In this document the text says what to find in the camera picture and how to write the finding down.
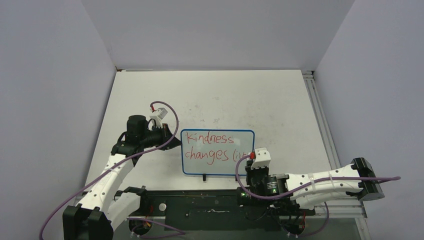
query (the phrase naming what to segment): small whiteboard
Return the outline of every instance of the small whiteboard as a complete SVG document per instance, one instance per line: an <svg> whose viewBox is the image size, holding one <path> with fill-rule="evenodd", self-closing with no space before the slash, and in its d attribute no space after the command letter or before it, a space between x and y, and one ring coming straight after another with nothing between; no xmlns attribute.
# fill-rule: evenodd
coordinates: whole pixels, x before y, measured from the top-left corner
<svg viewBox="0 0 424 240"><path fill-rule="evenodd" d="M183 129L181 131L182 171L190 175L230 175L236 163L253 151L252 130ZM245 165L238 172L245 175Z"/></svg>

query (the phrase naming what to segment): white table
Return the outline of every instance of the white table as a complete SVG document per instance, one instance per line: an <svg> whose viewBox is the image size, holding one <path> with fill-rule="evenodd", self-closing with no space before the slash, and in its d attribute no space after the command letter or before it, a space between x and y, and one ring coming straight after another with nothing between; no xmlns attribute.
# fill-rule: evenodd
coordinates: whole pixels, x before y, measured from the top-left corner
<svg viewBox="0 0 424 240"><path fill-rule="evenodd" d="M128 117L148 117L153 101L175 109L180 130L253 130L255 147L267 147L272 156L270 174L331 169L300 70L124 71L113 83L87 183L102 172ZM164 122L173 132L176 123L168 112ZM201 176L185 175L179 147L142 156L119 189L143 185L148 190L238 187L234 177L208 176L203 182Z"/></svg>

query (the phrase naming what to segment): gray floor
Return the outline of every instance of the gray floor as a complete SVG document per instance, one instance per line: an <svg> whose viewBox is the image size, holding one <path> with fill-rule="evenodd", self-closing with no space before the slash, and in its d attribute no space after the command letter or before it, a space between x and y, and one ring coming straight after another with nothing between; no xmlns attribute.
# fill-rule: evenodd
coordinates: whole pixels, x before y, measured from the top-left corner
<svg viewBox="0 0 424 240"><path fill-rule="evenodd" d="M164 223L164 219L158 219L158 222ZM307 219L305 233L315 231L323 224L324 219ZM161 226L154 225L146 236L160 236L169 234L171 231L164 231ZM123 222L114 233L114 240L134 240L134 236L130 237L128 222ZM287 233L281 231L264 231L250 229L245 231L187 231L186 235L163 238L166 240L257 240L257 239L287 239ZM353 218L335 218L330 219L327 227L322 232L305 237L305 240L360 240L358 228Z"/></svg>

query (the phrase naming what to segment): blue whiteboard frame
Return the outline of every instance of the blue whiteboard frame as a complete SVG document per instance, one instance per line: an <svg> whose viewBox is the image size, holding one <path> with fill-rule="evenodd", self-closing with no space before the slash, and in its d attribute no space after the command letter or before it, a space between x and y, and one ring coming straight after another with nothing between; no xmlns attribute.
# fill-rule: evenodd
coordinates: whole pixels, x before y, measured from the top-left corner
<svg viewBox="0 0 424 240"><path fill-rule="evenodd" d="M251 132L253 134L253 143L252 143L252 152L255 149L255 132L250 129L209 129L209 128L185 128L179 133L179 139L183 139L184 131L214 131L214 132ZM183 144L181 144L181 166L182 172L186 175L212 175L212 176L235 176L236 170L234 169L234 174L223 174L223 173L187 173L184 171L184 155L183 155Z"/></svg>

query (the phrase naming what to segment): gray wall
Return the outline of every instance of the gray wall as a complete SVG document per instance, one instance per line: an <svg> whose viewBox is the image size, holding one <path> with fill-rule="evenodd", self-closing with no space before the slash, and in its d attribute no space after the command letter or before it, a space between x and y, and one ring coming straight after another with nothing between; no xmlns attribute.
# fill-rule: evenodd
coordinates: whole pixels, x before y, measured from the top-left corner
<svg viewBox="0 0 424 240"><path fill-rule="evenodd" d="M316 70L343 164L365 157L386 198L365 204L373 239L421 239L424 1L356 0Z"/></svg>
<svg viewBox="0 0 424 240"><path fill-rule="evenodd" d="M82 0L123 69L315 70L354 0Z"/></svg>
<svg viewBox="0 0 424 240"><path fill-rule="evenodd" d="M1 1L0 239L38 239L83 186L114 75L80 1Z"/></svg>

